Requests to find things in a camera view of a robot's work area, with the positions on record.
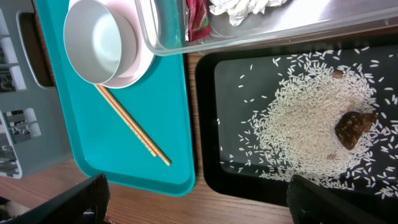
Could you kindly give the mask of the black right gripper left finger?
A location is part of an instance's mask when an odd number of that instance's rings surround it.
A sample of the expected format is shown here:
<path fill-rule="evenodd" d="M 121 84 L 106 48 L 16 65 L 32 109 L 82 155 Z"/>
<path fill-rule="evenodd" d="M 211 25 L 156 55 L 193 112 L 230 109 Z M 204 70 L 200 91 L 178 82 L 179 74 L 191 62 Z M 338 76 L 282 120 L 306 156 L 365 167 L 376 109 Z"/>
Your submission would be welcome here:
<path fill-rule="evenodd" d="M 98 174 L 2 224 L 102 224 L 110 199 L 107 178 Z"/>

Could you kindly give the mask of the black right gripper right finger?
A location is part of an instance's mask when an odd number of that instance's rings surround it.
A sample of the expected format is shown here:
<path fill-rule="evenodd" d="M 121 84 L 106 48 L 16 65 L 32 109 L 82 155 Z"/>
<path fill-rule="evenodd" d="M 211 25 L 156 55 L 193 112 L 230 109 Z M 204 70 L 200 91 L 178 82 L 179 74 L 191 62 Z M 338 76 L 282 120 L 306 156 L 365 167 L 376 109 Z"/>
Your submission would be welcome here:
<path fill-rule="evenodd" d="M 300 175 L 293 175 L 290 180 L 287 205 L 294 224 L 384 223 Z"/>

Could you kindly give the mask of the grey metal bowl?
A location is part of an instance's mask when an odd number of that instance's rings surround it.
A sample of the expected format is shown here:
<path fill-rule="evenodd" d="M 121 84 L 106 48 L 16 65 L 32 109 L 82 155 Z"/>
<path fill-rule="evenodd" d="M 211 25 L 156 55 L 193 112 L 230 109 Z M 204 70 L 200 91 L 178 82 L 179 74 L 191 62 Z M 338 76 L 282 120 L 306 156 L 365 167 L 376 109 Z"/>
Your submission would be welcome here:
<path fill-rule="evenodd" d="M 69 9 L 63 43 L 73 69 L 92 84 L 106 83 L 127 72 L 137 54 L 129 21 L 95 0 L 77 1 Z"/>

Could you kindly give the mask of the white tissue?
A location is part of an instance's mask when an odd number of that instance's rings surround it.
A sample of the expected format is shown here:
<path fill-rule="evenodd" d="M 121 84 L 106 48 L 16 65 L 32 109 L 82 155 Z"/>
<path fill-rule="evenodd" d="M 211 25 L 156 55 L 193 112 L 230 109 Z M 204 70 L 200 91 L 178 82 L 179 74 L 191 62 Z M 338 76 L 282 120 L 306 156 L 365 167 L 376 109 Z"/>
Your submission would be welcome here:
<path fill-rule="evenodd" d="M 210 12 L 219 16 L 227 13 L 229 23 L 236 27 L 239 26 L 249 14 L 265 14 L 267 7 L 282 6 L 287 0 L 210 0 Z"/>

